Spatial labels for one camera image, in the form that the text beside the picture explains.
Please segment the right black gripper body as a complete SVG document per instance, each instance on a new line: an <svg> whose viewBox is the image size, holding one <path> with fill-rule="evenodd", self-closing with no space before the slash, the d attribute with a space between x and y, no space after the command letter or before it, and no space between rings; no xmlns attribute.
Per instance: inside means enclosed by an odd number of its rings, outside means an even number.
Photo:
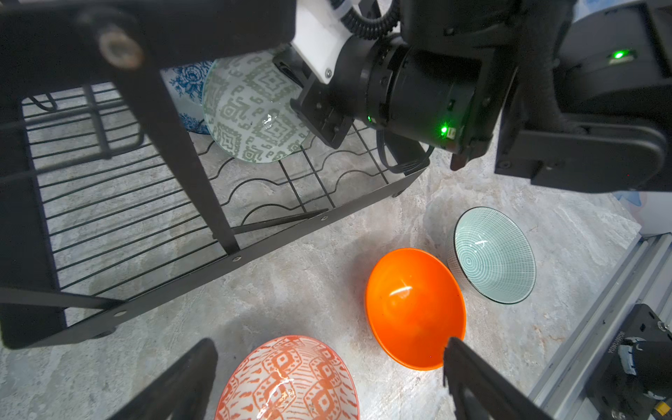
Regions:
<svg viewBox="0 0 672 420"><path fill-rule="evenodd" d="M351 37L324 84L296 52L273 59L301 87L290 107L326 146L341 147L360 121L376 131L397 171L424 167L430 148L453 155L451 169L484 156L516 70L509 45L430 52L399 35Z"/></svg>

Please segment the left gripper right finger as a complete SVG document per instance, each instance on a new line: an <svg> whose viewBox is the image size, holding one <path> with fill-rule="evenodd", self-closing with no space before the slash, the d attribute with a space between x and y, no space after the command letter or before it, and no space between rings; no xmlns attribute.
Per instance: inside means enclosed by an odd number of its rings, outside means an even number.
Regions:
<svg viewBox="0 0 672 420"><path fill-rule="evenodd" d="M452 337L444 350L443 377L458 419L550 417L459 338Z"/></svg>

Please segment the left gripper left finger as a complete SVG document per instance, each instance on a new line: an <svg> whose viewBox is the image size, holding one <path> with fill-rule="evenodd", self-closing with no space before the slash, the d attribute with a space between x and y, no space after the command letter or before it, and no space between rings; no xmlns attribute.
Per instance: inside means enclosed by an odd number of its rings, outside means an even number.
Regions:
<svg viewBox="0 0 672 420"><path fill-rule="evenodd" d="M204 418L217 362L215 343L202 339L111 418Z"/></svg>

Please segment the orange plastic bowl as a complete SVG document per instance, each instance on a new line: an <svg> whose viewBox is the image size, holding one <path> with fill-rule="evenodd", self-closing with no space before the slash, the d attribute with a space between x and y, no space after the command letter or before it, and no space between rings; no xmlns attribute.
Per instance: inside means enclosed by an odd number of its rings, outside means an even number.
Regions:
<svg viewBox="0 0 672 420"><path fill-rule="evenodd" d="M452 338L467 332L467 308L453 273L417 248L394 250L374 266L365 306L372 334L400 365L432 371Z"/></svg>

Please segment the pink patterned bowl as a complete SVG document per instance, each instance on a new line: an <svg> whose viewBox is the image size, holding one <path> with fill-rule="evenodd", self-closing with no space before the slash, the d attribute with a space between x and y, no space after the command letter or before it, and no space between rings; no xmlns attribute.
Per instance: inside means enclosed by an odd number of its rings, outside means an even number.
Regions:
<svg viewBox="0 0 672 420"><path fill-rule="evenodd" d="M355 382L325 343L287 335L250 353L222 392L217 419L359 419Z"/></svg>

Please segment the mint green lined bowl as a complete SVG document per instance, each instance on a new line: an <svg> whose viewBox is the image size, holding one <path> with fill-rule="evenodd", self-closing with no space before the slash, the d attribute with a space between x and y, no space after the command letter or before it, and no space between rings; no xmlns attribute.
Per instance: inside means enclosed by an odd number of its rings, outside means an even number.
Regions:
<svg viewBox="0 0 672 420"><path fill-rule="evenodd" d="M535 261L523 231L494 208L470 208L449 235L446 265L451 274L500 305L516 305L530 296L537 281Z"/></svg>

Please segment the green patterned bowl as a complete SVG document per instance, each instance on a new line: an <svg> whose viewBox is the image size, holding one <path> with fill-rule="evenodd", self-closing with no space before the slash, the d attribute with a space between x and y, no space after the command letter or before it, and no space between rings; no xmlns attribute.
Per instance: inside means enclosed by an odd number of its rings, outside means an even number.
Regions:
<svg viewBox="0 0 672 420"><path fill-rule="evenodd" d="M273 62L278 50L217 59L203 87L204 121L215 143L252 164L298 152L311 132L291 107L301 88Z"/></svg>

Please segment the blue floral bowl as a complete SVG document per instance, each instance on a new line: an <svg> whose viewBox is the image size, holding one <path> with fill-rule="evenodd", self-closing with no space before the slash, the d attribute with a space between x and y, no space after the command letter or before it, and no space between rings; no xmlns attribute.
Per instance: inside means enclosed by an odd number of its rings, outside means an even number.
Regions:
<svg viewBox="0 0 672 420"><path fill-rule="evenodd" d="M203 89L213 61L163 69L161 77L187 131L209 135L203 113Z"/></svg>

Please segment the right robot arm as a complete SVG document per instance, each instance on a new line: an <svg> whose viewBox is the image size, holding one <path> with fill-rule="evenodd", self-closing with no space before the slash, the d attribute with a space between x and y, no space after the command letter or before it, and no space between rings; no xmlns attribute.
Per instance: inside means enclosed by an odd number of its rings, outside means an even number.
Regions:
<svg viewBox="0 0 672 420"><path fill-rule="evenodd" d="M671 4L574 16L572 1L321 1L275 66L326 146L361 121L392 173L497 148L495 172L602 194L671 189Z"/></svg>

